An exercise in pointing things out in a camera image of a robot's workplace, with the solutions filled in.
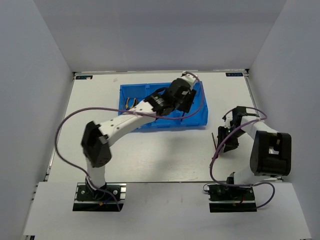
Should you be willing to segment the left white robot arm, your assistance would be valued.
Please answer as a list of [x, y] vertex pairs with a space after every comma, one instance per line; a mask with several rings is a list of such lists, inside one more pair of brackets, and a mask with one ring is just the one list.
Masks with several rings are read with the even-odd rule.
[[86, 184], [90, 196], [96, 200], [105, 196], [105, 165], [112, 158], [110, 147], [126, 134], [156, 120], [155, 116], [166, 117], [174, 110], [189, 112], [196, 94], [196, 82], [194, 76], [183, 74], [169, 87], [163, 87], [163, 93], [160, 93], [161, 89], [156, 90], [128, 112], [103, 123], [91, 121], [86, 125], [81, 146], [86, 158]]

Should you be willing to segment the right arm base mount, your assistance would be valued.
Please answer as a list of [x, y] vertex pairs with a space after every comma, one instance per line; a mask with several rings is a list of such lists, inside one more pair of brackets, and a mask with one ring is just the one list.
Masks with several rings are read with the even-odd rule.
[[257, 205], [252, 188], [228, 187], [207, 183], [203, 191], [209, 196], [211, 213], [249, 213], [256, 212]]

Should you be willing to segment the thin straight hex key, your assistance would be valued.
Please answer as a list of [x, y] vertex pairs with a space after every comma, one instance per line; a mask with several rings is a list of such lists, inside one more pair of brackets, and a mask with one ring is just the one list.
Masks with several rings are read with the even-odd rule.
[[216, 139], [215, 139], [215, 136], [214, 136], [213, 132], [211, 133], [211, 136], [212, 136], [212, 140], [213, 140], [214, 149], [217, 150]]

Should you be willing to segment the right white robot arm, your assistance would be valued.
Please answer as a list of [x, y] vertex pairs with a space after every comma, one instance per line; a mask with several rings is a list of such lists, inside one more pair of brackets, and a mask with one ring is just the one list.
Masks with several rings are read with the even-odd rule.
[[226, 195], [236, 200], [244, 193], [244, 186], [253, 186], [270, 178], [288, 176], [292, 166], [292, 137], [269, 127], [267, 115], [253, 107], [237, 106], [223, 117], [224, 125], [218, 127], [219, 152], [238, 148], [240, 138], [248, 134], [252, 140], [249, 164], [230, 176], [233, 182], [225, 188]]

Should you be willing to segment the yellow black pliers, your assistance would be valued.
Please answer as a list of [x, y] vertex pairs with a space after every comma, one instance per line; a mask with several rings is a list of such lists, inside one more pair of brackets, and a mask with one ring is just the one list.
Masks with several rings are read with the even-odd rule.
[[138, 103], [139, 103], [139, 101], [137, 98], [128, 97], [125, 102], [125, 109], [128, 111], [128, 110], [134, 108]]

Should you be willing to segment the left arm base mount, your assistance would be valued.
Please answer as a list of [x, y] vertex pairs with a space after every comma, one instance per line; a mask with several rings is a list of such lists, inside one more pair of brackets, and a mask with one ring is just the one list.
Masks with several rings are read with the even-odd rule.
[[126, 183], [107, 183], [103, 187], [111, 192], [114, 198], [105, 192], [91, 190], [85, 183], [78, 183], [73, 201], [73, 212], [118, 212], [121, 211], [126, 198]]

